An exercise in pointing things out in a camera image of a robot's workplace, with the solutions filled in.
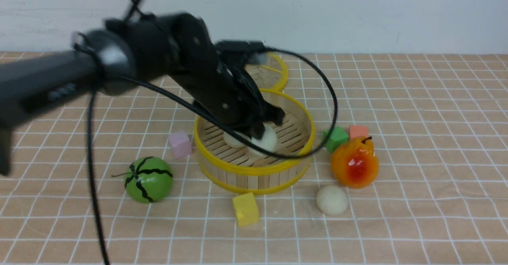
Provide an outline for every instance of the yellow cube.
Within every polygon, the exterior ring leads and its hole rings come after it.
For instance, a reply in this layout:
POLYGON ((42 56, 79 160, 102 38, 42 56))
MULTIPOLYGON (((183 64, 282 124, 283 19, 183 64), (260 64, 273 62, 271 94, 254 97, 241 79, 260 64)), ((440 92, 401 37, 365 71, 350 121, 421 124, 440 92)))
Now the yellow cube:
POLYGON ((233 198, 236 224, 238 227, 252 225, 259 221, 259 209, 253 193, 237 195, 233 198))

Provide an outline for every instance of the yellow steamer rim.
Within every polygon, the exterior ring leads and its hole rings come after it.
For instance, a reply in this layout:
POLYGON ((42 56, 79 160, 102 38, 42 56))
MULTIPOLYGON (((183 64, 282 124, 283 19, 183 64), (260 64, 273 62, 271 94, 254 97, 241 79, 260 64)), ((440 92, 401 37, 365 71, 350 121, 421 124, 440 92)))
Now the yellow steamer rim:
MULTIPOLYGON (((281 107, 286 117, 274 127, 279 145, 277 153, 302 155, 312 150, 316 128, 310 113, 292 97, 261 89, 266 101, 281 107)), ((223 131, 198 117, 194 124, 196 156, 201 171, 214 184, 234 193, 271 194, 296 183, 307 171, 311 158, 278 160, 273 157, 250 156, 247 147, 233 149, 225 144, 223 131)))
POLYGON ((265 65, 247 65, 245 70, 254 79, 259 88, 282 92, 287 84, 289 69, 278 55, 267 53, 265 65))

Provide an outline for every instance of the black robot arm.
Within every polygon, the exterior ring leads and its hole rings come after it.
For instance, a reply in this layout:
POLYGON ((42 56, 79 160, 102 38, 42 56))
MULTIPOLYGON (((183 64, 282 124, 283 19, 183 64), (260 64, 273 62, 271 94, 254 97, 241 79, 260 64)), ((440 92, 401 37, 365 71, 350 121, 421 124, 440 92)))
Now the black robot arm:
POLYGON ((105 28, 80 34, 74 50, 0 65, 0 174, 10 173, 12 133, 21 124, 87 94, 121 95, 126 80, 150 82, 169 75, 194 98, 194 105, 231 129, 261 138, 263 122, 281 124, 281 108, 263 100, 245 72, 260 57, 260 42, 213 44, 205 23, 188 13, 143 15, 134 23, 105 21, 105 28))

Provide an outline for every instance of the pink cube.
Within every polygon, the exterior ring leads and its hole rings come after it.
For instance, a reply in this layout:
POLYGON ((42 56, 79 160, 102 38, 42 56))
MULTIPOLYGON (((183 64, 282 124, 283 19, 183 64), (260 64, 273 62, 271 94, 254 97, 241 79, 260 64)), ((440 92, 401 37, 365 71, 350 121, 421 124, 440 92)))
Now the pink cube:
POLYGON ((175 159, 185 157, 192 153, 191 141, 185 131, 178 131, 169 135, 169 144, 175 159))

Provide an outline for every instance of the toy watermelon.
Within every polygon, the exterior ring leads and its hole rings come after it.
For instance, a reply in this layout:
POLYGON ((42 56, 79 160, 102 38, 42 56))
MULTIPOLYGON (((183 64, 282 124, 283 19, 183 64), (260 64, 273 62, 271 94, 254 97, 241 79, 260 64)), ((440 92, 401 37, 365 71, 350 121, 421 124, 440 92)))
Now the toy watermelon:
POLYGON ((137 202, 158 202, 165 198, 173 187, 173 172, 160 158, 139 158, 129 169, 130 172, 116 177, 125 175, 125 191, 137 202))

